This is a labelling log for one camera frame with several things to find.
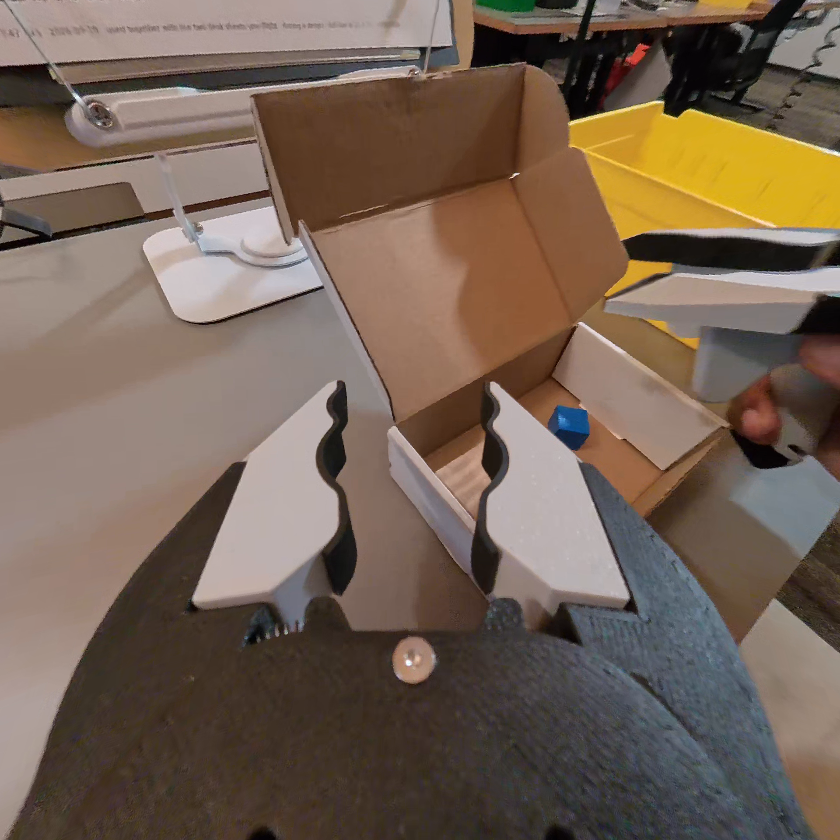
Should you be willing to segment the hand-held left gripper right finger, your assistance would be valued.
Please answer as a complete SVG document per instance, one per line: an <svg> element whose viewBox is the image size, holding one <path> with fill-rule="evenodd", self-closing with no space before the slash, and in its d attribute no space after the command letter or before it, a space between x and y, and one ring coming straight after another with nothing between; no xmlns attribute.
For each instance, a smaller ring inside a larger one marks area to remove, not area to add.
<svg viewBox="0 0 840 840"><path fill-rule="evenodd" d="M491 602L517 603L525 625L561 606L622 611L631 594L582 462L498 383L481 399L485 433L471 574Z"/></svg>

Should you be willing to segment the printed instruction sheet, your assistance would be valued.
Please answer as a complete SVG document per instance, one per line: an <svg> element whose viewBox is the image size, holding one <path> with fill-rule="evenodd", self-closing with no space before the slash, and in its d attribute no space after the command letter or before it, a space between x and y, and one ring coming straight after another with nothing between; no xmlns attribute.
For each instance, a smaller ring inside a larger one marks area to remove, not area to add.
<svg viewBox="0 0 840 840"><path fill-rule="evenodd" d="M449 47L450 2L1 3L1 63L57 64L283 51Z"/></svg>

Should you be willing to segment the blue cube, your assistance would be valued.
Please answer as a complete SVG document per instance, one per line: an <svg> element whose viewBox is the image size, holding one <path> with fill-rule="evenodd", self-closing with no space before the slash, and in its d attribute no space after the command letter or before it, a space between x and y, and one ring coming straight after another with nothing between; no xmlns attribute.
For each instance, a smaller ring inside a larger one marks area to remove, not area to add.
<svg viewBox="0 0 840 840"><path fill-rule="evenodd" d="M567 448L576 452L591 434L590 416L583 408L557 405L549 417L547 428Z"/></svg>

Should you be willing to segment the grey desk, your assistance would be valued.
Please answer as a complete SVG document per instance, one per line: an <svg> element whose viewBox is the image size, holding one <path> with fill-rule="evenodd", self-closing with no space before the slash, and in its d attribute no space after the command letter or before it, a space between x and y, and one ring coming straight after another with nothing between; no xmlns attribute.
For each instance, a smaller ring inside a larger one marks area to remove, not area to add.
<svg viewBox="0 0 840 840"><path fill-rule="evenodd" d="M180 321L142 246L168 221L2 252L2 838L131 576L233 463L346 382L355 628L461 630L485 603L392 482L391 416L323 291Z"/></svg>

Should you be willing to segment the black mesh office chair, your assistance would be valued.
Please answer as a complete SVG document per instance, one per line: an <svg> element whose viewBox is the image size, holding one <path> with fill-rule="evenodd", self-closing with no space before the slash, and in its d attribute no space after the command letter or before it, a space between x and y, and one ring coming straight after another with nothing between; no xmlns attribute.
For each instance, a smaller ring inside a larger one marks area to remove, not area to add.
<svg viewBox="0 0 840 840"><path fill-rule="evenodd" d="M785 27L804 1L780 1L761 18L747 23L677 27L667 40L671 80L665 112L673 117L702 110L708 98L736 107L760 78Z"/></svg>

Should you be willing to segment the yellow storage bin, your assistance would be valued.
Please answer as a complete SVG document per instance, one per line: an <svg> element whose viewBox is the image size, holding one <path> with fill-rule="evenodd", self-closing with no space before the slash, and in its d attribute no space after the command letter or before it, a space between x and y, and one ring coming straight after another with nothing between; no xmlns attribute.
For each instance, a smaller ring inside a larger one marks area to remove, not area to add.
<svg viewBox="0 0 840 840"><path fill-rule="evenodd" d="M656 229L838 228L838 153L660 101L570 123L621 238Z"/></svg>

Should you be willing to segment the person's right hand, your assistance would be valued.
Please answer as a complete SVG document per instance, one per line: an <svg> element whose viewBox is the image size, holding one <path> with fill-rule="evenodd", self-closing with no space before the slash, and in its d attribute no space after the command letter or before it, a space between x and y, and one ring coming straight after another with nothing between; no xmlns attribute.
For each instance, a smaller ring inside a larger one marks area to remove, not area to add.
<svg viewBox="0 0 840 840"><path fill-rule="evenodd" d="M834 392L839 390L839 337L830 334L806 336L797 355L798 365ZM769 375L756 381L728 406L731 428L756 445L774 446L781 433L781 417ZM839 405L826 426L814 457L836 480L839 479Z"/></svg>

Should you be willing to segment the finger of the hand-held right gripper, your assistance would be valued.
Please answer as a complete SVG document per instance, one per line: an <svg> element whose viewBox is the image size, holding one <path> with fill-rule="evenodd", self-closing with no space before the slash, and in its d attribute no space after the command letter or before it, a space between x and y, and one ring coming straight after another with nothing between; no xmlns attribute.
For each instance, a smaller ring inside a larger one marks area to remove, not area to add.
<svg viewBox="0 0 840 840"><path fill-rule="evenodd" d="M605 300L608 313L665 322L679 335L722 328L769 334L838 332L839 268L794 272L682 270Z"/></svg>
<svg viewBox="0 0 840 840"><path fill-rule="evenodd" d="M710 270L794 272L839 264L836 228L657 230L623 244L630 259Z"/></svg>

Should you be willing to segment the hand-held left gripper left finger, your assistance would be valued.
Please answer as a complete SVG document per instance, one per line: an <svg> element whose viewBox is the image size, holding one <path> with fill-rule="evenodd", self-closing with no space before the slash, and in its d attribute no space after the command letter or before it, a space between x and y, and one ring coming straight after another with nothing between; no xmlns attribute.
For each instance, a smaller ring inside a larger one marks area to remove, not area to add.
<svg viewBox="0 0 840 840"><path fill-rule="evenodd" d="M348 399L331 381L247 456L201 572L199 610L267 605L305 622L310 602L341 595L357 549L338 477Z"/></svg>

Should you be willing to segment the white mailer box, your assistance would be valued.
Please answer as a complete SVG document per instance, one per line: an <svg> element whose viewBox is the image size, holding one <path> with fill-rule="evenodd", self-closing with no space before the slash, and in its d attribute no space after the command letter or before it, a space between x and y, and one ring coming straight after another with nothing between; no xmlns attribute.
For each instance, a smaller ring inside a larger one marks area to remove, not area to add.
<svg viewBox="0 0 840 840"><path fill-rule="evenodd" d="M280 228L297 236L391 411L394 480L470 574L486 382L642 516L719 443L719 416L582 319L628 258L559 87L524 64L253 97Z"/></svg>

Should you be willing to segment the instruction sheet on stand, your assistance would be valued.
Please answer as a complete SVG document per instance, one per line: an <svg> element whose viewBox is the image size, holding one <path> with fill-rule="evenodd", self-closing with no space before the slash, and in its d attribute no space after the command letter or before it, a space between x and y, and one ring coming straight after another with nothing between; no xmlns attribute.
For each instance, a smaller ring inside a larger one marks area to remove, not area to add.
<svg viewBox="0 0 840 840"><path fill-rule="evenodd" d="M171 215L143 255L174 315L221 322L321 288L272 206L252 113L259 93L469 65L474 2L450 2L454 44L2 66L2 226L45 236L5 199L126 182Z"/></svg>

